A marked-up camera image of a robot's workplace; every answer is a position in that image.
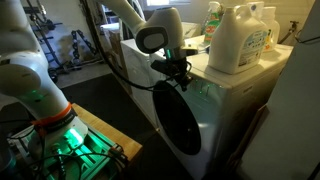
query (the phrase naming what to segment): bottle handle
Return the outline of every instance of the bottle handle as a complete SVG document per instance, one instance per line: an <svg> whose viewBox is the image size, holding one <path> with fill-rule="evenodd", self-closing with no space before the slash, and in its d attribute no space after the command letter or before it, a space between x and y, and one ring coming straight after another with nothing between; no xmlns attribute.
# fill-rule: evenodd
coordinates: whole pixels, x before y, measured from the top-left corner
<svg viewBox="0 0 320 180"><path fill-rule="evenodd" d="M240 19L249 19L252 17L251 11L246 5L238 5L234 7L234 12Z"/></svg>

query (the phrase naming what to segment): laundry room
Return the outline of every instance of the laundry room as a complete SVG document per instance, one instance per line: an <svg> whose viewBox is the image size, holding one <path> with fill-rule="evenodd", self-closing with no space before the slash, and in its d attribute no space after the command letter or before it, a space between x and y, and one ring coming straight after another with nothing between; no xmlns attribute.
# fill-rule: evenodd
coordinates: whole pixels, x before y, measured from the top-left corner
<svg viewBox="0 0 320 180"><path fill-rule="evenodd" d="M1 175L319 179L319 8L0 1Z"/></svg>

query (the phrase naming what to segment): wall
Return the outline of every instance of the wall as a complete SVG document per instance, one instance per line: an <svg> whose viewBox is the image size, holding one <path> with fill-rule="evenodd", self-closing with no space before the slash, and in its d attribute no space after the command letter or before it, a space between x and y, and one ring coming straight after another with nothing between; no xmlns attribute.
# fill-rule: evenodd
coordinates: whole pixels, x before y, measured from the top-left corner
<svg viewBox="0 0 320 180"><path fill-rule="evenodd" d="M208 3L211 0L191 0L190 5L176 6L179 10L181 20L186 22L202 23L207 10ZM226 5L243 4L246 0L217 0ZM289 28L291 27L290 21L298 21L298 30L300 30L310 12L314 0L264 0L265 6L276 6L276 20L279 22L281 30L279 39L283 38ZM283 44L294 45L295 40L290 36Z"/></svg>
<svg viewBox="0 0 320 180"><path fill-rule="evenodd" d="M25 0L21 0L21 2L23 6L28 6ZM30 2L33 6L37 6L35 0L31 0ZM80 8L79 0L41 0L40 2L47 11L48 19L52 20L54 23L62 23L62 25L57 25L55 30L46 32L47 36L52 36L54 38L50 39L49 42L60 62L64 63L73 58L72 30L81 30L85 37L93 43L85 16ZM91 52L81 40L80 36L78 36L78 42L80 59L88 60L93 58ZM42 47L45 52L49 52L45 44L42 44ZM50 65L52 67L57 67L56 63L50 63Z"/></svg>

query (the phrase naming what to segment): dark floor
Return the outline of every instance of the dark floor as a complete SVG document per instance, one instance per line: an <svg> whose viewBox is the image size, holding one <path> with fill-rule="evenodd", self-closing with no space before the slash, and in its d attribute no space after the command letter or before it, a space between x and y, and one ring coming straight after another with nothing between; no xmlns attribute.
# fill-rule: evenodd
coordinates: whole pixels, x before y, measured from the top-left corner
<svg viewBox="0 0 320 180"><path fill-rule="evenodd" d="M126 179L192 179L112 74L63 88L62 91L71 103L77 103L143 145L143 151L128 169ZM26 116L18 112L23 112L19 103L5 106L0 112L0 119ZM6 130L22 124L7 125Z"/></svg>

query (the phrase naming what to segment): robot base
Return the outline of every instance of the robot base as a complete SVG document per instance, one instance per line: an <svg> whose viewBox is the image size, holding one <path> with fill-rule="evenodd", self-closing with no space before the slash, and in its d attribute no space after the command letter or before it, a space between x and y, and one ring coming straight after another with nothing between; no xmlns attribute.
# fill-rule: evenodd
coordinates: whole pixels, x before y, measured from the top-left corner
<svg viewBox="0 0 320 180"><path fill-rule="evenodd" d="M101 176L103 176L104 178L107 177L107 179L115 179L119 170L114 161L110 160L110 158L107 156L109 149L111 147L117 146L117 144L112 142L110 139L108 139L92 127L88 126L88 128L88 135L84 139L84 143L77 149L70 152L70 154L67 154L66 156L60 156L63 160L66 179L79 179L78 177L80 176L81 179L93 179L94 177L98 176L99 172L103 168L104 173L103 175L100 174ZM14 136L12 136L12 138L16 139L10 140L10 144L17 147L17 162L23 161L22 164L29 166L36 172L36 170L39 169L39 163L37 163L39 161L36 161L33 158L31 158L27 149L28 142L31 137L30 135L26 135L30 134L32 130L33 126L30 126L25 130L15 134ZM90 153L105 154L106 156L94 154L87 155ZM55 158L44 157L44 159L45 160L43 161L43 168L40 175L45 179L59 179L59 170L61 170L60 163Z"/></svg>

